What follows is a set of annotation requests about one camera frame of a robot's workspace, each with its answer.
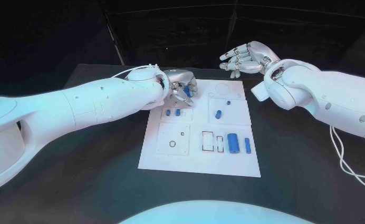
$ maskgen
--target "robotic hand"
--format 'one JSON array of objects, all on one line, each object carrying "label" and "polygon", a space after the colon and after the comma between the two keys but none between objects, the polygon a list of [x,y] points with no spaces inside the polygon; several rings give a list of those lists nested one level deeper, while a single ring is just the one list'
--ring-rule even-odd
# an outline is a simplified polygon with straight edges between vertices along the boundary
[{"label": "robotic hand", "polygon": [[[127,71],[126,79],[117,78]],[[194,105],[198,85],[191,71],[163,72],[152,65],[127,71],[67,90],[0,97],[0,186],[44,146],[67,133],[153,109],[168,95]]]},{"label": "robotic hand", "polygon": [[280,60],[272,49],[253,41],[221,56],[220,67],[262,73],[263,82],[253,88],[259,101],[269,97],[286,110],[301,106],[314,117],[342,131],[365,137],[365,79],[339,72],[324,72],[298,60]]}]

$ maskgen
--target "wire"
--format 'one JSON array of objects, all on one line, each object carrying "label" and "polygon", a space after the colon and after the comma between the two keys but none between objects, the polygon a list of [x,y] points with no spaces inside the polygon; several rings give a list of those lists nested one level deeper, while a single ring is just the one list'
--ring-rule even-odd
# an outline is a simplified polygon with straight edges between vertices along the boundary
[{"label": "wire", "polygon": [[142,69],[143,67],[158,67],[158,65],[152,66],[152,65],[145,65],[145,66],[140,66],[140,67],[135,67],[133,69],[129,69],[129,70],[125,70],[123,72],[120,72],[117,75],[114,75],[113,77],[122,75],[123,73],[129,72],[129,71],[133,71],[133,70],[137,70],[137,69]]},{"label": "wire", "polygon": [[[335,143],[332,131],[334,131],[334,133],[335,133],[335,135],[337,135],[337,139],[338,139],[338,141],[339,141],[339,143],[341,143],[341,152],[339,152],[339,148],[337,147],[337,143]],[[351,174],[351,175],[360,180],[360,182],[361,182],[363,185],[365,186],[365,182],[360,179],[360,178],[365,178],[365,176],[364,176],[364,175],[360,175],[360,174],[357,174],[357,173],[354,172],[352,168],[350,167],[350,165],[347,164],[347,162],[345,162],[345,160],[344,160],[344,154],[345,154],[344,143],[342,143],[341,137],[339,137],[339,135],[338,135],[338,133],[337,133],[337,130],[335,130],[335,127],[334,127],[334,126],[329,126],[329,134],[331,134],[331,140],[332,140],[334,146],[335,146],[335,148],[337,148],[337,153],[338,153],[339,158],[341,158],[341,168],[342,168],[342,170],[344,170],[348,174]]]}]

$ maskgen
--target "silver robot hand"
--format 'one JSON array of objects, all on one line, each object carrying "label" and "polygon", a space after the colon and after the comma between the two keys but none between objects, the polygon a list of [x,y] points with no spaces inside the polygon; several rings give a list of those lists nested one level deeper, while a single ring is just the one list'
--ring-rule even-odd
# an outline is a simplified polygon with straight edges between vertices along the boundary
[{"label": "silver robot hand", "polygon": [[233,71],[231,78],[238,78],[240,72],[266,74],[269,68],[280,61],[269,46],[257,41],[236,47],[220,57],[221,61],[228,58],[228,63],[221,63],[220,68]]},{"label": "silver robot hand", "polygon": [[194,106],[191,97],[198,95],[198,85],[194,73],[189,70],[166,70],[163,71],[171,81],[172,97]]}]

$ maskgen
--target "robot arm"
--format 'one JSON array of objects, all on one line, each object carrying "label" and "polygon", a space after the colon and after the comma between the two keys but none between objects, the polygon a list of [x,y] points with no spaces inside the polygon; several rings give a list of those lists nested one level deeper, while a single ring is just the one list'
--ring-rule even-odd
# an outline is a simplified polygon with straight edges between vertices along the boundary
[{"label": "robot arm", "polygon": [[44,146],[67,133],[153,109],[169,94],[194,105],[185,87],[189,96],[198,94],[191,71],[163,72],[149,65],[126,79],[112,77],[41,95],[0,98],[0,186]]},{"label": "robot arm", "polygon": [[301,106],[314,117],[342,131],[365,137],[365,79],[339,72],[324,72],[298,60],[280,60],[260,42],[237,47],[220,67],[233,70],[231,78],[263,73],[264,81],[253,88],[259,101],[272,98],[286,110]]}]

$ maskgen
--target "dark gray table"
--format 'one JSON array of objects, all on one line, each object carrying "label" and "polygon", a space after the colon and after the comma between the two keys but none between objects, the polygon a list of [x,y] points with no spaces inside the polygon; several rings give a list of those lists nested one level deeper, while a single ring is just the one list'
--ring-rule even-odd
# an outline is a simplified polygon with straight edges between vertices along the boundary
[{"label": "dark gray table", "polygon": [[[65,87],[129,67],[80,64]],[[189,69],[228,80],[223,70]],[[259,102],[244,74],[262,178],[139,170],[149,111],[62,136],[0,188],[0,223],[117,223],[176,201],[256,204],[315,223],[365,223],[365,187],[339,168],[329,126],[302,108]],[[341,132],[347,160],[365,173],[365,140]]]}]

